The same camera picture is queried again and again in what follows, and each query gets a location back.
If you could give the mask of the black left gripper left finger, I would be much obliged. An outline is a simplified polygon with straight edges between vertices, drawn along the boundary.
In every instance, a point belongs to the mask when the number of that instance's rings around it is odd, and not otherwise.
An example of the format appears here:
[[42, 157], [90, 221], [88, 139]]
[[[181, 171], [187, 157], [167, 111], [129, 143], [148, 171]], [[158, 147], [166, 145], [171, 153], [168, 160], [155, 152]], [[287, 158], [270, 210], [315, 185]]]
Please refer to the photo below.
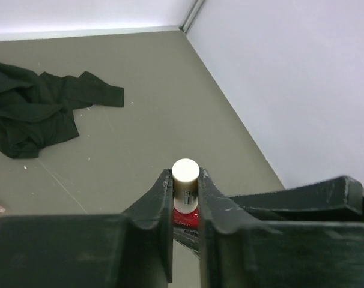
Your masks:
[[167, 287], [172, 177], [119, 214], [0, 218], [0, 287]]

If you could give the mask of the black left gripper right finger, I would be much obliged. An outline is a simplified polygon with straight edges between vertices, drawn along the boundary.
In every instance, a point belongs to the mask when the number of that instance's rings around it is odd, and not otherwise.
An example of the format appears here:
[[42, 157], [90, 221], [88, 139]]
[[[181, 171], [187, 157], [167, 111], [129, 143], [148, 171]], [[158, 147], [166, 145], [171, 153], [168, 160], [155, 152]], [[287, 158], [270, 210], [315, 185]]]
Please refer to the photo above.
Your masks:
[[364, 186], [349, 176], [254, 195], [202, 169], [202, 287], [364, 287]]

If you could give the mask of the red nail polish bottle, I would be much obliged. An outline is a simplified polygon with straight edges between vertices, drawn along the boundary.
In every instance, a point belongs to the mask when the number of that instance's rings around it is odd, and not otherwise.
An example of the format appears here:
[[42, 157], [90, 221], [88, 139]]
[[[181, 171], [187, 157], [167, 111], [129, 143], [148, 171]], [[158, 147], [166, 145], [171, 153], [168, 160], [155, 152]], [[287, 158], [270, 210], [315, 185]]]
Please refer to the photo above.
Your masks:
[[198, 231], [199, 224], [199, 209], [196, 207], [190, 213], [181, 213], [174, 208], [173, 211], [173, 225], [176, 228], [189, 229]]

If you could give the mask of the white nail polish cap brush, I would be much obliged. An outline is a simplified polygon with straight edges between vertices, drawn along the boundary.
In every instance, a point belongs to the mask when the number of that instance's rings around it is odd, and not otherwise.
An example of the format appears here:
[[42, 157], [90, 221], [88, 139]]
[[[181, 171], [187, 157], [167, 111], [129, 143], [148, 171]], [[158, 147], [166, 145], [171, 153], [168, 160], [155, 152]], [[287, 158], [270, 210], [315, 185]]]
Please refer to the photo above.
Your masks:
[[182, 158], [172, 166], [174, 208], [182, 214], [193, 212], [198, 206], [198, 164]]

